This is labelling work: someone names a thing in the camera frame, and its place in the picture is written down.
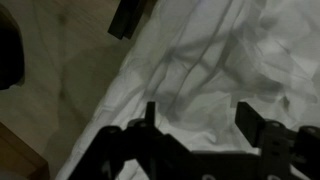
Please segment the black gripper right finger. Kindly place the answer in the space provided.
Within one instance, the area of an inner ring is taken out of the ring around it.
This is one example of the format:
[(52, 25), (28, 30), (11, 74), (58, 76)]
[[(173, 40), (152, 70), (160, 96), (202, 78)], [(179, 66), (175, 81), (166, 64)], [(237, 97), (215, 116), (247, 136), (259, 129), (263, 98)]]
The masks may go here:
[(258, 147), (265, 120), (247, 103), (237, 104), (235, 124), (252, 147)]

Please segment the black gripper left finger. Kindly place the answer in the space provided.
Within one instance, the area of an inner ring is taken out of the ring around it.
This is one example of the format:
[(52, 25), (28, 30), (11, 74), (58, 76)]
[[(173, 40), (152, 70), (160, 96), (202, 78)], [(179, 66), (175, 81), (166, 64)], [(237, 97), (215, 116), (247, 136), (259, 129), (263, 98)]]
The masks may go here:
[(146, 111), (145, 111), (145, 121), (149, 125), (155, 124), (155, 107), (156, 107), (155, 102), (148, 102), (147, 103)]

